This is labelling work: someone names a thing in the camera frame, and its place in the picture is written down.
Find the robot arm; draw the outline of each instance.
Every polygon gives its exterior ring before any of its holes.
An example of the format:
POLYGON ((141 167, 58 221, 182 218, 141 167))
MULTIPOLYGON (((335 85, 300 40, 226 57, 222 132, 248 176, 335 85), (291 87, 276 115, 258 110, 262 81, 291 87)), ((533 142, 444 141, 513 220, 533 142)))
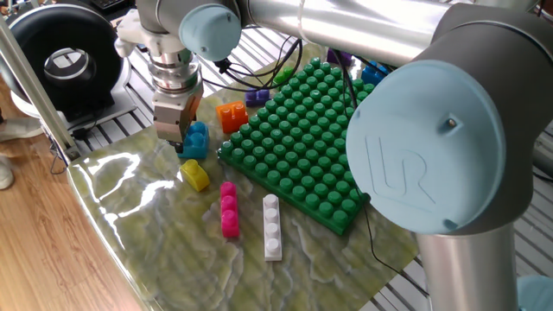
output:
POLYGON ((203 92, 195 55, 224 59, 247 24, 402 66, 353 115, 353 177, 385 217, 418 234, 435 310, 518 310, 512 222, 530 203, 533 143, 553 118, 549 24, 421 0, 137 5, 116 48, 148 47, 155 125, 177 151, 203 92))

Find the pink lego brick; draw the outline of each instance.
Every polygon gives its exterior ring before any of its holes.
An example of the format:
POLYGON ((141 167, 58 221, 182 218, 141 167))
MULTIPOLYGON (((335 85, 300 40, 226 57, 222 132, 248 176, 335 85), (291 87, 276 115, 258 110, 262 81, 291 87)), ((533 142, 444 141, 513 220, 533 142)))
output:
POLYGON ((238 228, 238 201, 236 186, 227 181, 221 185, 221 231, 223 237, 234 238, 240 235, 238 228))

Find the marble-patterned mat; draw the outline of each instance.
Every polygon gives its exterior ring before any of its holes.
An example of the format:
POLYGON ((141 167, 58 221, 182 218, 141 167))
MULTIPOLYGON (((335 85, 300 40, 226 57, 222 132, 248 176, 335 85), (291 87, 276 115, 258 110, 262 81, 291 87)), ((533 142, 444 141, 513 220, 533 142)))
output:
MULTIPOLYGON (((302 62, 319 53, 307 45, 302 62)), ((283 260, 264 261, 267 191, 215 154, 228 135, 214 107, 243 98, 220 91, 202 99, 198 119, 210 130, 209 156, 199 161, 211 180, 206 190, 196 193, 183 181, 182 160, 150 127, 71 163, 70 180, 83 210, 145 309, 359 310, 395 274, 372 256, 363 212, 338 236, 281 201, 283 260), (238 185, 236 239, 220 232, 224 181, 238 185)), ((373 208, 368 212, 375 251, 402 269, 416 255, 416 244, 373 208)))

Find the green lego baseplate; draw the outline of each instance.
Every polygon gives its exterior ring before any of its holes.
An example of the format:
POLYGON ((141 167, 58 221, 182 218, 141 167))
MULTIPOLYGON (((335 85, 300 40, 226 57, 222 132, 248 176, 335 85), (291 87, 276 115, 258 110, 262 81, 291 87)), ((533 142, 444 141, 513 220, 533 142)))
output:
MULTIPOLYGON (((353 88, 360 103, 374 86, 356 79, 353 88)), ((342 71, 313 58, 222 143, 219 157, 341 235, 367 199, 347 163, 348 93, 342 71)))

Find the black speaker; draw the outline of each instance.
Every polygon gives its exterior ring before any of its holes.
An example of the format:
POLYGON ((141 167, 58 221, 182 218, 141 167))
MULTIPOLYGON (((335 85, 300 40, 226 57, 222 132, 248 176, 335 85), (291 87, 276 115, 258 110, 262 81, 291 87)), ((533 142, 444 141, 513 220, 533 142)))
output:
MULTIPOLYGON (((78 5, 50 5, 19 17, 10 29, 55 109, 68 121, 113 105, 111 89, 123 60, 113 47, 115 30, 98 13, 78 5), (51 56, 63 57, 64 50, 81 57, 60 68, 51 56)), ((10 89, 29 101, 3 60, 0 69, 10 89)))

